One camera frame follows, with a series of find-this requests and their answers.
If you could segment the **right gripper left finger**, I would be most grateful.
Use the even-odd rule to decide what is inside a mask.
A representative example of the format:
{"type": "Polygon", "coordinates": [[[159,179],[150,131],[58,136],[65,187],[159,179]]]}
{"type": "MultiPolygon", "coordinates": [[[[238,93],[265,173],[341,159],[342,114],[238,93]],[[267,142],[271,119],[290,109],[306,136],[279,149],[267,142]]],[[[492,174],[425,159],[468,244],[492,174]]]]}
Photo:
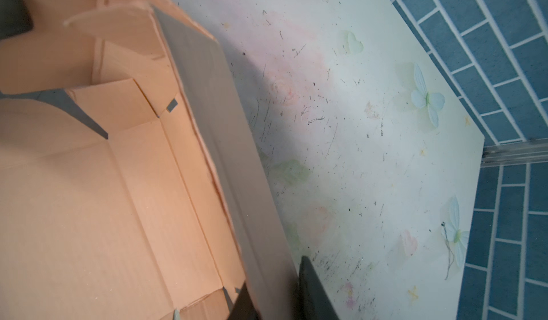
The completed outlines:
{"type": "Polygon", "coordinates": [[[239,289],[235,301],[226,294],[226,301],[229,309],[227,320],[259,320],[258,312],[252,303],[246,283],[239,289]]]}

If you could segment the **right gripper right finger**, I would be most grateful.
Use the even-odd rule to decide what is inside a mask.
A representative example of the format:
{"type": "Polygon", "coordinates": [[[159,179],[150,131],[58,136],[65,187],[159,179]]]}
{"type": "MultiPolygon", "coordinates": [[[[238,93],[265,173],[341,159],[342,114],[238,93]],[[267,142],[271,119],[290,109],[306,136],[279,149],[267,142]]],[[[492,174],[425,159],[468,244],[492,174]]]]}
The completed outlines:
{"type": "Polygon", "coordinates": [[[299,288],[303,319],[339,320],[312,261],[307,256],[301,257],[299,288]]]}

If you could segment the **pink cardboard paper box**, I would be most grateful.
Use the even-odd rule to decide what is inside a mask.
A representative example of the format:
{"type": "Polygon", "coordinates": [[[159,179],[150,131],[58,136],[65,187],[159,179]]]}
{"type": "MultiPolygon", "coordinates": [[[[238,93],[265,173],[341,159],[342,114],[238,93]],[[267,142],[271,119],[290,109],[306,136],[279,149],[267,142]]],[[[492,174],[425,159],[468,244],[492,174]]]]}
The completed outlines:
{"type": "Polygon", "coordinates": [[[1,0],[1,318],[297,319],[229,64],[170,0],[1,0]]]}

